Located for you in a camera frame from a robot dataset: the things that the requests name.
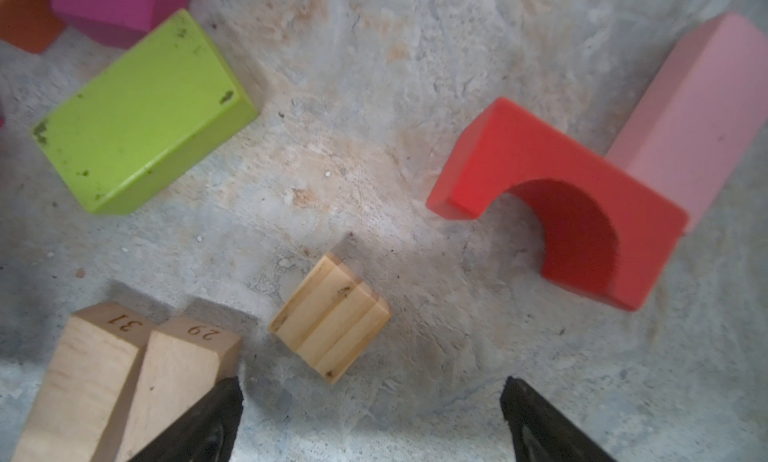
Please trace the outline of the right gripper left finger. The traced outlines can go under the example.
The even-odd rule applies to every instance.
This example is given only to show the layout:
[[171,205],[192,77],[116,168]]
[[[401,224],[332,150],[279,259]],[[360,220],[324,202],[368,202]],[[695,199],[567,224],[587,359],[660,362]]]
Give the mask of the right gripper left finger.
[[221,380],[130,462],[229,461],[243,400],[238,377]]

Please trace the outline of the natural wood block 29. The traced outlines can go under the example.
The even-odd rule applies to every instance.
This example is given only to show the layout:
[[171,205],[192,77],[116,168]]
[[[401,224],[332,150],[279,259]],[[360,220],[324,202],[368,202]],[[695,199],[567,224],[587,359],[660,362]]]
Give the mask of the natural wood block 29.
[[150,333],[117,459],[127,461],[237,370],[242,337],[187,316]]

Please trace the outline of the natural wood block 31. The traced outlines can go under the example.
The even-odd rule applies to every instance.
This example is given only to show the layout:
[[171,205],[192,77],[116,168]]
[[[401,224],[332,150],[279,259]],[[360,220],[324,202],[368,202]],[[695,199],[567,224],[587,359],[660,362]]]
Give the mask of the natural wood block 31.
[[113,461],[155,327],[112,302],[73,313],[12,459]]

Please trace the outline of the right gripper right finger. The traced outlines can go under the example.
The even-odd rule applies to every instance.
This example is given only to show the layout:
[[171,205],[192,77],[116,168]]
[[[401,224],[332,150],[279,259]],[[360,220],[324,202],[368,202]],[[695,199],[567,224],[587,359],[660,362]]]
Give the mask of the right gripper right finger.
[[511,432],[517,461],[615,462],[521,378],[506,379],[500,407]]

